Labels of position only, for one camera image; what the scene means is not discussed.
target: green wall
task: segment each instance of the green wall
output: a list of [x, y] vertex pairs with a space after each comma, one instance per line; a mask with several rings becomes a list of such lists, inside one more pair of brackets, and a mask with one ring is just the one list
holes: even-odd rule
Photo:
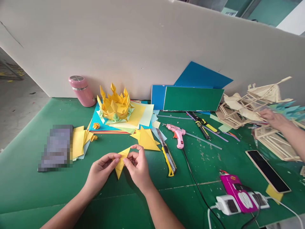
[[261, 0], [248, 19], [276, 27], [300, 2], [301, 0]]
[[252, 0], [228, 0], [225, 7], [238, 11], [236, 17], [240, 17]]

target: origami crown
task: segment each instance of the origami crown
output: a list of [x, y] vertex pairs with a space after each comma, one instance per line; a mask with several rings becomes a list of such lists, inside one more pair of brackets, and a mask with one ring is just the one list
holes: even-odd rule
[[118, 95], [116, 93], [115, 86], [113, 85], [113, 83], [111, 83], [111, 90], [113, 94], [112, 96], [108, 94], [108, 98], [106, 98], [106, 94], [101, 86], [100, 86], [100, 90], [103, 99], [103, 104], [102, 104], [99, 96], [97, 96], [98, 103], [100, 106], [100, 111], [102, 111], [100, 117], [102, 115], [102, 117], [109, 119], [107, 123], [127, 121], [133, 111], [133, 106], [131, 106], [130, 104], [130, 97], [126, 88], [124, 88], [124, 96], [122, 95], [122, 93], [121, 95]]

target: hand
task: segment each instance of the hand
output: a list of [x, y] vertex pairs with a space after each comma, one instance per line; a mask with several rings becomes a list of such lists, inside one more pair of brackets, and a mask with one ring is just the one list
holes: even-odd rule
[[92, 164], [87, 181], [81, 190], [82, 193], [85, 193], [84, 196], [93, 199], [98, 194], [121, 156], [117, 153], [109, 153]]
[[266, 119], [269, 124], [278, 131], [283, 131], [285, 128], [294, 127], [293, 123], [285, 118], [282, 114], [274, 113], [271, 110], [265, 109], [260, 112], [263, 119]]
[[138, 144], [133, 145], [130, 148], [137, 149], [139, 150], [139, 152], [130, 152], [127, 158], [123, 159], [123, 162], [126, 165], [133, 182], [145, 195], [149, 190], [154, 187], [153, 182], [149, 176], [145, 151], [143, 146], [140, 146]]

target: black cable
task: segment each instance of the black cable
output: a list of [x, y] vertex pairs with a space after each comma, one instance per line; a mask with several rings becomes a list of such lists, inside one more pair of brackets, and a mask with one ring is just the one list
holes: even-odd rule
[[245, 186], [245, 185], [241, 185], [241, 188], [243, 190], [253, 192], [254, 196], [257, 199], [257, 204], [258, 204], [257, 214], [241, 227], [241, 229], [245, 229], [245, 228], [247, 228], [251, 223], [253, 223], [257, 219], [257, 217], [258, 217], [258, 215], [260, 214], [260, 211], [261, 211], [261, 203], [260, 203], [260, 199], [258, 198], [257, 194], [250, 187]]
[[213, 210], [210, 208], [210, 206], [207, 204], [205, 198], [203, 197], [203, 194], [202, 194], [202, 192], [201, 192], [201, 190], [200, 190], [200, 188], [199, 188], [199, 185], [198, 185], [198, 183], [197, 183], [197, 181], [196, 181], [196, 179], [195, 179], [195, 177], [194, 177], [194, 175], [193, 175], [193, 172], [192, 172], [192, 170], [191, 170], [190, 164], [188, 163], [188, 159], [187, 159], [187, 157], [186, 157], [186, 154], [185, 154], [185, 151], [184, 151], [183, 148], [182, 148], [182, 151], [183, 151], [183, 153], [184, 153], [184, 156], [185, 156], [185, 159], [186, 159], [186, 162], [187, 162], [188, 169], [189, 169], [190, 172], [191, 172], [191, 175], [192, 175], [192, 177], [193, 177], [193, 179], [194, 179], [194, 181], [195, 181], [195, 183], [196, 183], [196, 185], [197, 185], [197, 188], [198, 188], [198, 190], [199, 190], [199, 192], [200, 192], [200, 195], [201, 195], [201, 197], [202, 197], [204, 203], [205, 203], [206, 206], [210, 209], [210, 211], [214, 214], [214, 216], [218, 219], [218, 221], [221, 223], [222, 227], [223, 227], [224, 229], [226, 229], [226, 227], [224, 226], [224, 224], [222, 223], [222, 221], [216, 216], [216, 214], [213, 212]]

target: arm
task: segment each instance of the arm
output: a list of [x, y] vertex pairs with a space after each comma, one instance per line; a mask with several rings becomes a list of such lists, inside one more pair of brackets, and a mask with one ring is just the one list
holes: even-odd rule
[[133, 145], [131, 148], [139, 150], [139, 153], [130, 152], [127, 158], [123, 159], [123, 162], [133, 182], [146, 198], [155, 228], [184, 229], [184, 226], [166, 205], [150, 179], [144, 148], [140, 145]]
[[102, 189], [110, 173], [117, 166], [121, 156], [117, 153], [109, 153], [94, 162], [82, 190], [42, 228], [73, 228], [87, 205]]
[[260, 115], [273, 128], [282, 132], [292, 148], [297, 152], [302, 161], [305, 162], [305, 131], [295, 126], [283, 115], [274, 113], [271, 110], [263, 110], [260, 112]]

